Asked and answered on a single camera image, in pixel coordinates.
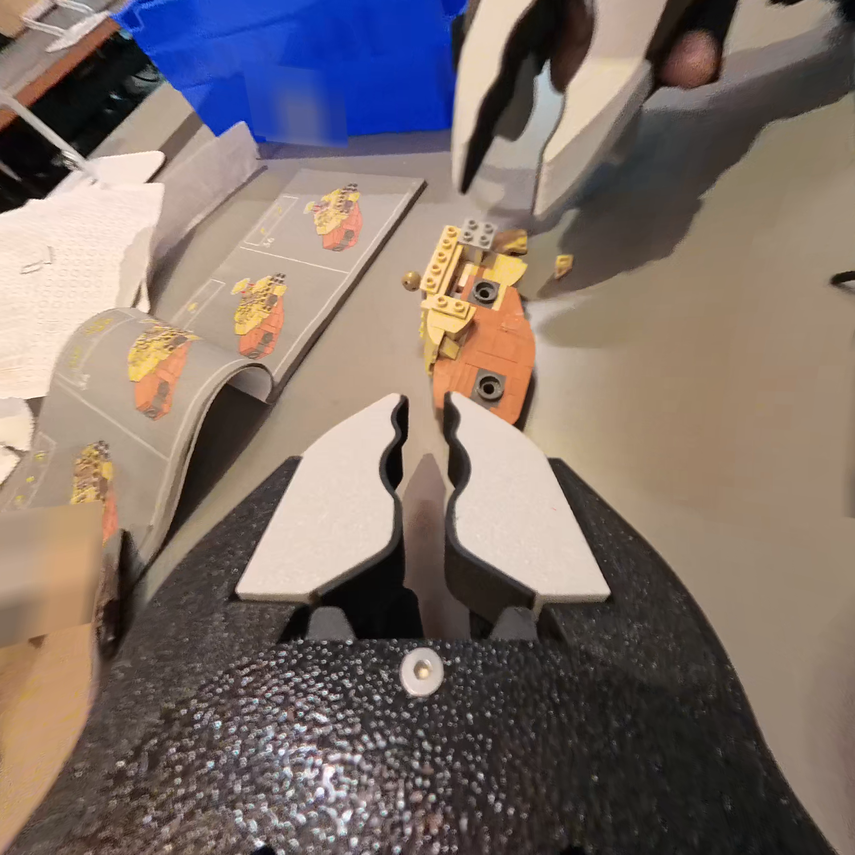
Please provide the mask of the wooden table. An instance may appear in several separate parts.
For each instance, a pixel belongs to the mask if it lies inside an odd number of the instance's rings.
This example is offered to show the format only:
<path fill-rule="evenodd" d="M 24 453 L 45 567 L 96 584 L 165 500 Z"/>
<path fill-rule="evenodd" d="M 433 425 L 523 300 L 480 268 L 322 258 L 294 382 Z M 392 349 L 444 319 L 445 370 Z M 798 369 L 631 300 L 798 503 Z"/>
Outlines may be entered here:
<path fill-rule="evenodd" d="M 29 108 L 121 29 L 121 2 L 2 2 L 2 96 Z"/>

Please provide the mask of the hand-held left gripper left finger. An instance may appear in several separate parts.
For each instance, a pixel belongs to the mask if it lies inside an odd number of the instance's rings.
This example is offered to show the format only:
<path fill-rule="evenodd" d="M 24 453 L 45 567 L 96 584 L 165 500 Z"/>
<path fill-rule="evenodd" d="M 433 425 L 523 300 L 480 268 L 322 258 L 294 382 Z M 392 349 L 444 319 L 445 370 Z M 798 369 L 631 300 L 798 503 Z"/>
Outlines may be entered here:
<path fill-rule="evenodd" d="M 402 544 L 409 400 L 391 393 L 339 422 L 300 458 L 235 593 L 246 602 L 319 602 Z"/>

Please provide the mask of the tan and orange brick model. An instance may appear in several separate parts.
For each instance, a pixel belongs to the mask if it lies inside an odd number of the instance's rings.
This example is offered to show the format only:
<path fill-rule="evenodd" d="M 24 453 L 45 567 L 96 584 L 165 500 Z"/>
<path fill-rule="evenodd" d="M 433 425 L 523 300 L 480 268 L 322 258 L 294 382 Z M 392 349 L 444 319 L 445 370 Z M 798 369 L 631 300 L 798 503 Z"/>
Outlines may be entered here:
<path fill-rule="evenodd" d="M 420 295 L 419 335 L 433 410 L 457 392 L 519 426 L 536 343 L 519 285 L 527 271 L 524 230 L 469 217 L 444 226 L 423 272 L 402 286 Z"/>

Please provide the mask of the plain white paper sheet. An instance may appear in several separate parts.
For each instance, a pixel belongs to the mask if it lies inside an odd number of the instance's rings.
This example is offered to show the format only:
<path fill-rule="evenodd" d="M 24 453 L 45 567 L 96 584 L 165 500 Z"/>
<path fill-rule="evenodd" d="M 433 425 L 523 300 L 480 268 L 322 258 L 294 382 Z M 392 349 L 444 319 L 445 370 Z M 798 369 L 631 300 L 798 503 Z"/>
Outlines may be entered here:
<path fill-rule="evenodd" d="M 86 172 L 93 181 L 105 185 L 138 185 L 148 182 L 162 168 L 161 151 L 142 151 L 97 156 L 86 161 Z"/>

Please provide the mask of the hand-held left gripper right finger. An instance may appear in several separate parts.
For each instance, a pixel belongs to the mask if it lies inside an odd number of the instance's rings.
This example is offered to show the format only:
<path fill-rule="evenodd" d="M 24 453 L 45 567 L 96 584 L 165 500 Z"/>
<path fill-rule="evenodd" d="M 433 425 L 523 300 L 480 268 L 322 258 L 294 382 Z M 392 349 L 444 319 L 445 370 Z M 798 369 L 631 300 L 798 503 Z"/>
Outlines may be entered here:
<path fill-rule="evenodd" d="M 605 602 L 610 586 L 540 447 L 459 392 L 446 393 L 443 420 L 453 486 L 444 577 L 454 598 L 481 619 Z"/>

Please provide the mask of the metal rod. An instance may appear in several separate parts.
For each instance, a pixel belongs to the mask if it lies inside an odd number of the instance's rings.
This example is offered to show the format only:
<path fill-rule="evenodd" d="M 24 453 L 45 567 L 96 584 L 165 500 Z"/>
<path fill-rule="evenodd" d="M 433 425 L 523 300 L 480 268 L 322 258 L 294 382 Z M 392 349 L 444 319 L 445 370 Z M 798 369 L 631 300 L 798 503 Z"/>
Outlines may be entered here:
<path fill-rule="evenodd" d="M 80 155 L 69 142 L 3 88 L 1 88 L 1 103 L 2 109 L 12 111 L 18 118 L 22 119 L 29 127 L 56 147 L 63 155 L 67 165 L 91 177 L 94 176 L 90 164 L 85 157 Z"/>

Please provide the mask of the white printed paper bag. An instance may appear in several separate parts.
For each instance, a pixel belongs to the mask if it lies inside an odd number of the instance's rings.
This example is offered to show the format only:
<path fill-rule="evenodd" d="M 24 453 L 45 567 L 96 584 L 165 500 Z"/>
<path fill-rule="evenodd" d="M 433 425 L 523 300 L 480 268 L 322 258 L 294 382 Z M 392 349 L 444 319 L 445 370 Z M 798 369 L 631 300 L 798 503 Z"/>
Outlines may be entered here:
<path fill-rule="evenodd" d="M 95 185 L 1 215 L 1 397 L 43 397 L 72 333 L 146 287 L 164 187 Z"/>

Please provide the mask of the grey instruction booklet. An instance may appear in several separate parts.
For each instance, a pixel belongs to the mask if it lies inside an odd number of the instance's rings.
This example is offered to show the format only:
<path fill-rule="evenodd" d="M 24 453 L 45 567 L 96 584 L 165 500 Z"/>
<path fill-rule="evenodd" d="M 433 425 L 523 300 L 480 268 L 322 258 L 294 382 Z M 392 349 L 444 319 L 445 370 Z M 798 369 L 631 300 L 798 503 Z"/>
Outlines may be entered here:
<path fill-rule="evenodd" d="M 422 179 L 302 170 L 162 320 L 93 315 L 55 361 L 2 514 L 94 502 L 106 556 L 161 550 L 223 388 L 272 403 L 421 194 Z"/>

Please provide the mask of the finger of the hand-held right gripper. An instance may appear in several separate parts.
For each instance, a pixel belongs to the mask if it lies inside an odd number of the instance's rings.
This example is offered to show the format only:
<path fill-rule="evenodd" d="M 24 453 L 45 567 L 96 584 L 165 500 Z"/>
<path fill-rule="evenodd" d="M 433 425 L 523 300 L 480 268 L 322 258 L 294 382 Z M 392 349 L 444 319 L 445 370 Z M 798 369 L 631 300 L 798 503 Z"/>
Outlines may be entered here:
<path fill-rule="evenodd" d="M 540 154 L 532 215 L 576 194 L 651 94 L 649 57 L 667 1 L 593 2 L 593 35 L 563 89 L 562 111 Z"/>
<path fill-rule="evenodd" d="M 465 195 L 496 139 L 517 142 L 558 35 L 558 2 L 468 2 L 452 27 L 452 182 Z"/>

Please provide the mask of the person's right hand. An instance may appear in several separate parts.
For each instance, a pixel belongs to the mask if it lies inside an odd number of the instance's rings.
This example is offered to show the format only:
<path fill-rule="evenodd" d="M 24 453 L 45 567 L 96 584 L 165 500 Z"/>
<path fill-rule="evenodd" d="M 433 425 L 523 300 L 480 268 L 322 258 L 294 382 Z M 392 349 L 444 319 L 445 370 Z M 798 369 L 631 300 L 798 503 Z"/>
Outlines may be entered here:
<path fill-rule="evenodd" d="M 714 81 L 719 75 L 723 42 L 728 34 L 737 2 L 696 1 L 688 3 L 673 27 L 668 29 L 664 48 L 654 51 L 659 84 L 691 90 Z M 568 2 L 561 30 L 551 43 L 550 83 L 563 91 L 579 69 L 593 38 L 591 2 Z"/>

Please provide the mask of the blue plastic bin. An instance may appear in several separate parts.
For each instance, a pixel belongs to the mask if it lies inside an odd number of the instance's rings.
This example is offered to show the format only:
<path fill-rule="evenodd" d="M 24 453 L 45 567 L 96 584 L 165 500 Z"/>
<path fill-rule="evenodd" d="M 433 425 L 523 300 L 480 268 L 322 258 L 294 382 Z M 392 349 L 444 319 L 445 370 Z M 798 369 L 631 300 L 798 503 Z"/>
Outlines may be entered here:
<path fill-rule="evenodd" d="M 215 134 L 345 146 L 452 125 L 455 1 L 131 2 L 116 14 Z"/>

